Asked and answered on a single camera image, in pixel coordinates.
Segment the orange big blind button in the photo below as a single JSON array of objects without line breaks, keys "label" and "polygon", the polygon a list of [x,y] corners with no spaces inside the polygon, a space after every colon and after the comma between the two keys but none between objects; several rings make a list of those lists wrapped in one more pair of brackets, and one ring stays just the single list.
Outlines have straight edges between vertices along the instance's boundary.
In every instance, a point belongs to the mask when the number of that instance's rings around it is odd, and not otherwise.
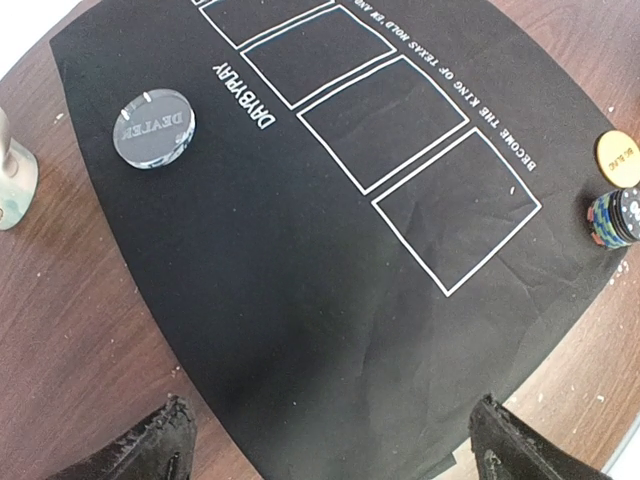
[{"label": "orange big blind button", "polygon": [[626,133],[610,130],[596,143],[596,161],[603,176],[618,188],[639,184],[639,146]]}]

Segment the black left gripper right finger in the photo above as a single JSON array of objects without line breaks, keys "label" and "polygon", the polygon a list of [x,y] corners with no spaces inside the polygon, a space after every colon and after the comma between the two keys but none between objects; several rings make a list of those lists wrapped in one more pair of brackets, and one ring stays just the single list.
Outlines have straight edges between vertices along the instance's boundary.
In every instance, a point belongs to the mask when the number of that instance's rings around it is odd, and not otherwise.
[{"label": "black left gripper right finger", "polygon": [[606,479],[601,471],[541,436],[492,395],[482,397],[469,419],[471,449],[481,479]]}]

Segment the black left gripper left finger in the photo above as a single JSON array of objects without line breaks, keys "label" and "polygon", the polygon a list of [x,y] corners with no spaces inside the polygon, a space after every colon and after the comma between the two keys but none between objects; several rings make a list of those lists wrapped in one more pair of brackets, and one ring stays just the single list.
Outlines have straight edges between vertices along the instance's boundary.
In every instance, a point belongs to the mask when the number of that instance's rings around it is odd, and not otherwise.
[{"label": "black left gripper left finger", "polygon": [[165,405],[53,479],[189,479],[195,453],[195,415],[172,395]]}]

